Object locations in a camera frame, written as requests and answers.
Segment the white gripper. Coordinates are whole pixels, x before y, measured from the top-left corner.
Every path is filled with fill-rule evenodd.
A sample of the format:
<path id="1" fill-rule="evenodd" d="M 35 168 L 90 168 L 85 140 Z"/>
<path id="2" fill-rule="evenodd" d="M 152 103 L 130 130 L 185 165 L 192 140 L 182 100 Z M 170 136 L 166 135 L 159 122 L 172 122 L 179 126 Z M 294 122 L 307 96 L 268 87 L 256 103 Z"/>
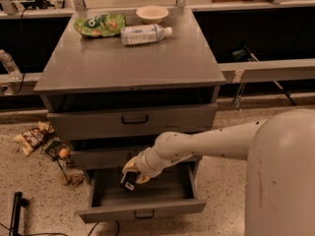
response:
<path id="1" fill-rule="evenodd" d="M 137 172 L 137 184 L 144 184 L 150 181 L 150 178 L 157 177 L 164 168 L 170 166 L 170 160 L 160 157 L 157 150 L 149 147 L 141 151 L 137 156 L 132 157 L 127 161 L 122 169 L 122 173 Z"/>

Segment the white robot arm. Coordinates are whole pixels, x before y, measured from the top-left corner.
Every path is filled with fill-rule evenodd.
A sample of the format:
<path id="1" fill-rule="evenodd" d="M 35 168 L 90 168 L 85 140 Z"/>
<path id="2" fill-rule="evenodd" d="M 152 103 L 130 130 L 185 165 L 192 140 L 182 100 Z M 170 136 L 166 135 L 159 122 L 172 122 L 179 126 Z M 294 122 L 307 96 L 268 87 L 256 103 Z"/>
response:
<path id="1" fill-rule="evenodd" d="M 186 135 L 160 134 L 124 166 L 138 184 L 191 156 L 247 161 L 244 236 L 315 236 L 315 110 Z"/>

